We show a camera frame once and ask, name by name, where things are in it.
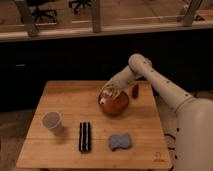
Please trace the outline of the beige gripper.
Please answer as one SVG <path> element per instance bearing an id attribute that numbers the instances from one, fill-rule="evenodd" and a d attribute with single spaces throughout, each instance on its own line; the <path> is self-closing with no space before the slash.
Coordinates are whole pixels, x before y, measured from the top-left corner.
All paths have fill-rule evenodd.
<path id="1" fill-rule="evenodd" d="M 120 76 L 114 76 L 112 77 L 107 85 L 104 85 L 104 87 L 101 89 L 101 92 L 103 91 L 112 91 L 117 92 L 110 96 L 111 100 L 115 100 L 123 90 L 125 90 L 130 85 L 130 81 L 126 78 L 120 77 Z"/>

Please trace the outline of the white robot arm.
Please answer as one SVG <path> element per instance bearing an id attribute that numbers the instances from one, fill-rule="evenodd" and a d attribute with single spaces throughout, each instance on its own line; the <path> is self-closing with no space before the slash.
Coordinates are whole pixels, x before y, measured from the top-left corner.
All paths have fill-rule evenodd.
<path id="1" fill-rule="evenodd" d="M 196 98 L 161 75 L 151 61 L 133 54 L 128 65 L 101 89 L 98 103 L 105 113 L 123 90 L 144 77 L 177 115 L 176 162 L 174 171 L 213 171 L 213 100 Z"/>

